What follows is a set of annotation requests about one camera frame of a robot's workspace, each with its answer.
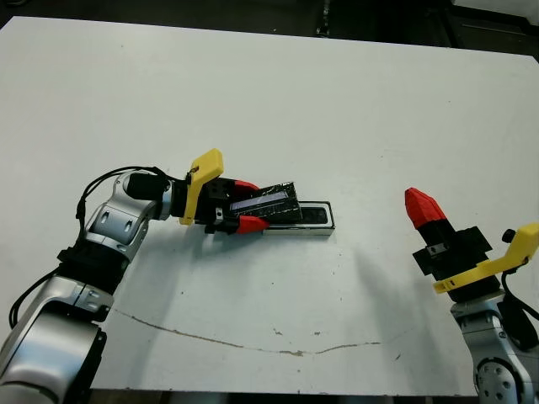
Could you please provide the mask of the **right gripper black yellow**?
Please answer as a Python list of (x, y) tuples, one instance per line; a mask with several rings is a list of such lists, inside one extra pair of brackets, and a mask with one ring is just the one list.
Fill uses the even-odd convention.
[(538, 224), (531, 223), (508, 230), (505, 255), (490, 259), (492, 247), (478, 227), (455, 230), (436, 200), (416, 188), (407, 189), (404, 198), (408, 218), (425, 242), (413, 257), (423, 274), (434, 277), (435, 292), (447, 293), (454, 302), (498, 291), (496, 275), (527, 264), (538, 249)]

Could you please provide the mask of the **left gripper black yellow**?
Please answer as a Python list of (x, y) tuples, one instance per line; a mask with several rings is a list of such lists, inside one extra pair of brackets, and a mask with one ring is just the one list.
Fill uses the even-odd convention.
[(248, 198), (259, 187), (250, 182), (222, 178), (223, 172), (222, 153), (218, 149), (210, 149), (197, 157), (184, 179), (171, 181), (170, 215), (183, 226), (204, 226), (206, 233), (248, 234), (267, 229), (270, 223), (265, 219), (232, 216), (231, 198)]

